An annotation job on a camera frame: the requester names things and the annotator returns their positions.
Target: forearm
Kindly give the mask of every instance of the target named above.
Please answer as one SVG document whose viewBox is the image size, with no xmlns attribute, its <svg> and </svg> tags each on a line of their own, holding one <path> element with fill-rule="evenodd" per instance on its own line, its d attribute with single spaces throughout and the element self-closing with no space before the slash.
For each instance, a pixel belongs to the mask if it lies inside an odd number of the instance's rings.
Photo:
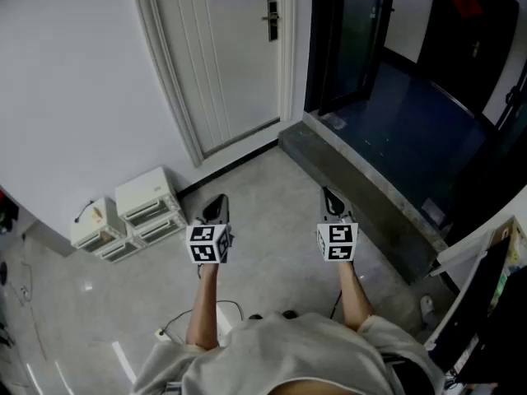
<svg viewBox="0 0 527 395">
<path fill-rule="evenodd" d="M 373 314 L 373 308 L 366 298 L 351 263 L 340 263 L 338 275 L 343 292 L 344 324 L 353 331 L 357 331 L 364 321 Z"/>
<path fill-rule="evenodd" d="M 186 342 L 205 350 L 217 347 L 216 329 L 216 281 L 217 264 L 202 267 L 202 277 L 194 301 L 194 310 L 187 329 Z"/>
</svg>

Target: black cable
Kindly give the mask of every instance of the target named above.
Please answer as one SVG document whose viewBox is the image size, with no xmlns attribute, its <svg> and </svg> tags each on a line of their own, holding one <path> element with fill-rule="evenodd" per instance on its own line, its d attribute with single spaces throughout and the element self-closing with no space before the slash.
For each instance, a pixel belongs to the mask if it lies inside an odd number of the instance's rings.
<svg viewBox="0 0 527 395">
<path fill-rule="evenodd" d="M 338 297 L 337 297 L 337 301 L 335 301 L 335 306 L 333 306 L 333 311 L 331 312 L 331 315 L 329 316 L 330 319 L 333 318 L 333 316 L 335 315 L 335 310 L 337 309 L 337 306 L 338 306 L 338 302 L 340 301 L 340 298 L 343 296 L 343 293 L 342 291 L 340 291 L 338 293 Z"/>
<path fill-rule="evenodd" d="M 79 222 L 79 220 L 81 219 L 81 216 L 82 216 L 82 214 L 84 213 L 84 211 L 86 210 L 86 208 L 89 207 L 93 202 L 94 202 L 94 201 L 90 200 L 90 201 L 88 202 L 88 204 L 87 204 L 85 207 L 82 208 L 82 211 L 81 211 L 81 213 L 79 214 L 79 216 L 78 216 L 77 218 L 75 218 L 75 220 L 74 220 L 75 222 Z"/>
<path fill-rule="evenodd" d="M 241 308 L 241 306 L 236 303 L 235 301 L 232 301 L 232 300 L 218 300 L 216 302 L 216 304 L 218 303 L 232 303 L 234 304 L 237 308 L 238 308 L 238 311 L 240 312 L 240 317 L 241 317 L 241 321 L 243 322 L 245 316 L 244 316 L 244 311 L 243 309 Z M 183 316 L 184 314 L 187 314 L 187 313 L 190 313 L 192 312 L 194 309 L 191 309 L 191 310 L 186 310 L 184 311 L 182 314 L 178 314 L 175 318 L 171 319 L 162 329 L 161 329 L 161 332 L 160 334 L 163 335 L 163 333 L 165 333 L 166 329 L 172 324 L 174 323 L 177 319 L 179 319 L 181 316 Z"/>
</svg>

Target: door handle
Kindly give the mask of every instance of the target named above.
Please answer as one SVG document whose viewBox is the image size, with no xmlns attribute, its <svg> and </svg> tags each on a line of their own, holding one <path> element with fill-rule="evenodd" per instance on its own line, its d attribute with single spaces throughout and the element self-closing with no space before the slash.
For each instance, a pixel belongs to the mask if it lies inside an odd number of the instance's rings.
<svg viewBox="0 0 527 395">
<path fill-rule="evenodd" d="M 278 39 L 278 3 L 277 0 L 267 1 L 267 16 L 262 17 L 262 21 L 268 22 L 269 42 Z"/>
</svg>

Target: shoe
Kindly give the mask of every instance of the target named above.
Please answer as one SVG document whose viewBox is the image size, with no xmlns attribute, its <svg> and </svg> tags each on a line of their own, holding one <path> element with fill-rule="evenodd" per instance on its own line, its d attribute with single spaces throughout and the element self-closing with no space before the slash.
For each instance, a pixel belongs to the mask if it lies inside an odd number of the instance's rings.
<svg viewBox="0 0 527 395">
<path fill-rule="evenodd" d="M 295 310 L 286 310 L 282 313 L 282 316 L 286 319 L 298 318 L 298 313 Z"/>
</svg>

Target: concrete floor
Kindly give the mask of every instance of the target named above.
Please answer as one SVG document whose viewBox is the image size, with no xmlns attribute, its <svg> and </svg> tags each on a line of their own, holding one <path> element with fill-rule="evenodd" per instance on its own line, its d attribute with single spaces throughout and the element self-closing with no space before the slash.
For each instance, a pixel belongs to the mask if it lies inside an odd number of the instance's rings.
<svg viewBox="0 0 527 395">
<path fill-rule="evenodd" d="M 183 200 L 189 217 L 217 193 L 230 198 L 236 236 L 220 269 L 218 299 L 237 301 L 245 317 L 285 309 L 329 315 L 338 275 L 316 243 L 317 184 L 274 148 L 190 194 Z M 14 290 L 3 287 L 0 302 L 17 345 L 0 348 L 0 374 L 13 393 L 126 393 L 156 343 L 154 332 L 192 307 L 198 284 L 183 233 L 115 265 L 82 252 L 62 258 L 30 239 L 2 257 Z M 375 311 L 413 334 L 421 327 L 422 294 L 430 293 L 439 310 L 453 300 L 439 280 L 407 286 L 361 232 L 355 264 Z M 21 298 L 23 285 L 32 287 L 31 302 Z M 240 321 L 234 305 L 220 307 L 230 324 Z M 340 308 L 335 318 L 342 318 Z M 188 320 L 170 333 L 184 337 Z"/>
</svg>

